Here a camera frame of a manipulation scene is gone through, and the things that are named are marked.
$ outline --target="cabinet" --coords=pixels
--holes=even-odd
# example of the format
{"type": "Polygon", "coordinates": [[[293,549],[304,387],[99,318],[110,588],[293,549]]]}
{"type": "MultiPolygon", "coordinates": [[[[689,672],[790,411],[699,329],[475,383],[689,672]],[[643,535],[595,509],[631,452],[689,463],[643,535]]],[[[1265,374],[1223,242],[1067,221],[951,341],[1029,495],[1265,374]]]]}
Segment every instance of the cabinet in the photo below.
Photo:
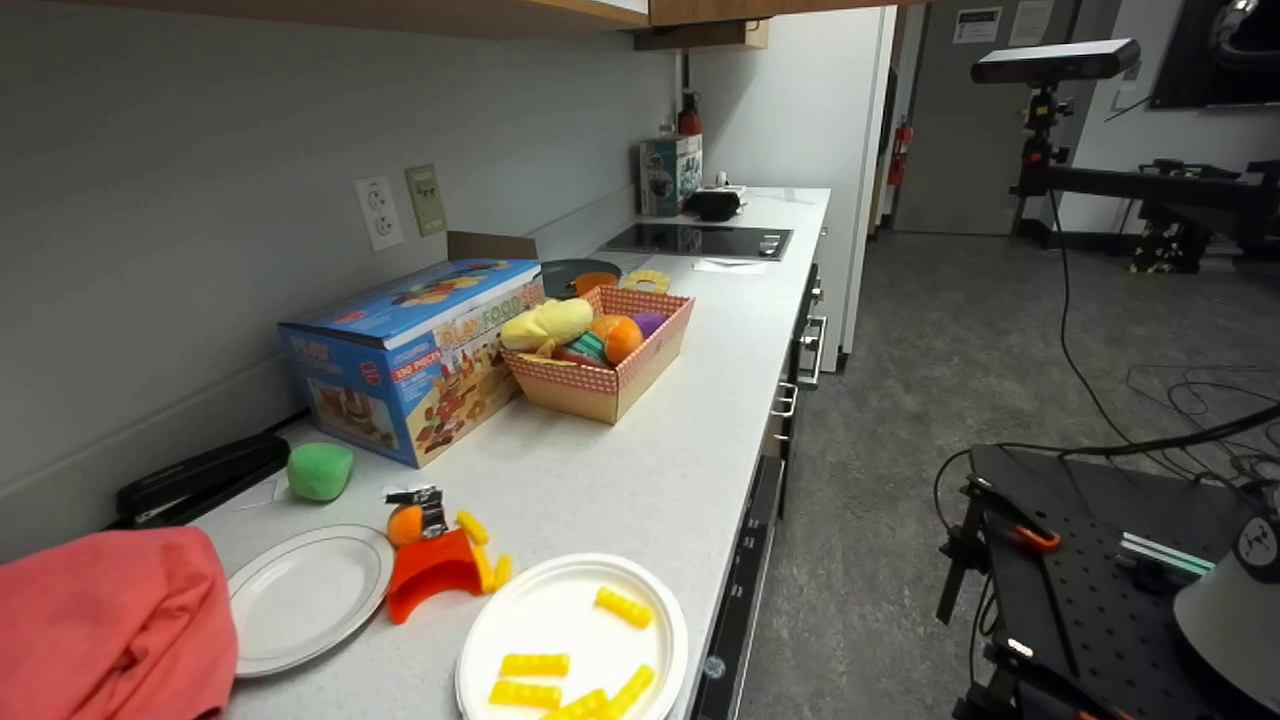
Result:
{"type": "Polygon", "coordinates": [[[760,19],[890,0],[72,0],[200,18],[255,18],[286,25],[348,25],[445,36],[565,36],[605,28],[670,28],[760,19]]]}
{"type": "Polygon", "coordinates": [[[194,18],[344,25],[438,36],[571,36],[648,28],[648,0],[72,0],[194,18]]]}
{"type": "Polygon", "coordinates": [[[725,578],[715,629],[708,641],[708,655],[699,666],[699,686],[691,699],[691,720],[734,720],[743,703],[743,686],[751,672],[756,621],[765,609],[770,540],[787,514],[787,478],[790,478],[790,436],[799,411],[799,387],[811,383],[803,374],[807,336],[814,333],[820,277],[807,267],[807,286],[799,297],[787,366],[774,387],[774,403],[765,430],[760,459],[743,522],[734,528],[730,565],[725,578]]]}
{"type": "Polygon", "coordinates": [[[760,19],[787,13],[823,13],[823,8],[875,8],[899,0],[648,0],[648,25],[725,25],[725,19],[760,19]]]}

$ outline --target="basket of toy food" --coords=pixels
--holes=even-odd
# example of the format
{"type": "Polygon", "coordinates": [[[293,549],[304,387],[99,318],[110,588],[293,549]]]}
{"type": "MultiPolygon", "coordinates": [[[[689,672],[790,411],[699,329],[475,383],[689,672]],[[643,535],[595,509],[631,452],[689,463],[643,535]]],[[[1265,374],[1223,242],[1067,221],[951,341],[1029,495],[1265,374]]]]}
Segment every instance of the basket of toy food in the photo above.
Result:
{"type": "Polygon", "coordinates": [[[533,403],[616,424],[679,358],[689,297],[590,289],[502,326],[502,361],[533,403]]]}

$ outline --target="red cloth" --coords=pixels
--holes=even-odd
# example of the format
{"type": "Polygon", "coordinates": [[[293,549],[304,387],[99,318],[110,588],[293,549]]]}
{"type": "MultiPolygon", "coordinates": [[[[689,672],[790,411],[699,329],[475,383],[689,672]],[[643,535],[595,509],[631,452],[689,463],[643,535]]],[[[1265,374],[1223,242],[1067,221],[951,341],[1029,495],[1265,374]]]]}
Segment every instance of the red cloth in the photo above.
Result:
{"type": "Polygon", "coordinates": [[[0,717],[220,713],[234,678],[225,568],[194,528],[96,534],[0,568],[0,717]]]}

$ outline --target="cabinet door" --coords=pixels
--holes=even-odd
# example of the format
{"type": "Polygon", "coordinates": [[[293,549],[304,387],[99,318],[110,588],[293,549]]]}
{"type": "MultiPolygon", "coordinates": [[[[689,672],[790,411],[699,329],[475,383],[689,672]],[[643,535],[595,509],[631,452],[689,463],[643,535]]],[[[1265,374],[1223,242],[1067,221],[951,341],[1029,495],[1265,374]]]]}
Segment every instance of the cabinet door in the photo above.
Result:
{"type": "Polygon", "coordinates": [[[719,25],[823,8],[875,8],[896,0],[648,0],[648,25],[719,25]]]}
{"type": "Polygon", "coordinates": [[[553,13],[571,13],[589,19],[605,19],[616,28],[648,28],[648,0],[533,0],[553,13]]]}

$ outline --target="white plate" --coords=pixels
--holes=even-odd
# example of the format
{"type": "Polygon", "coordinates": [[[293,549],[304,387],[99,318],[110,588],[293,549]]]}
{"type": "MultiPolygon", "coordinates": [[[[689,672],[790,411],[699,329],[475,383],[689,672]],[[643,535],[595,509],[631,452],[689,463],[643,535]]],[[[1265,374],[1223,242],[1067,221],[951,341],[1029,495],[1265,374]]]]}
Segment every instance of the white plate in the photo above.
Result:
{"type": "Polygon", "coordinates": [[[231,578],[234,678],[275,678],[348,641],[382,602],[390,546],[371,528],[297,535],[231,578]]]}
{"type": "Polygon", "coordinates": [[[525,709],[486,703],[509,653],[565,653],[560,699],[590,689],[616,692],[640,666],[657,669],[657,686],[627,717],[667,717],[689,672],[689,629],[676,595],[640,565],[620,557],[560,557],[529,568],[486,602],[454,669],[454,703],[473,720],[525,717],[525,709]],[[595,609],[595,588],[620,588],[652,609],[648,629],[631,629],[595,609]]]}

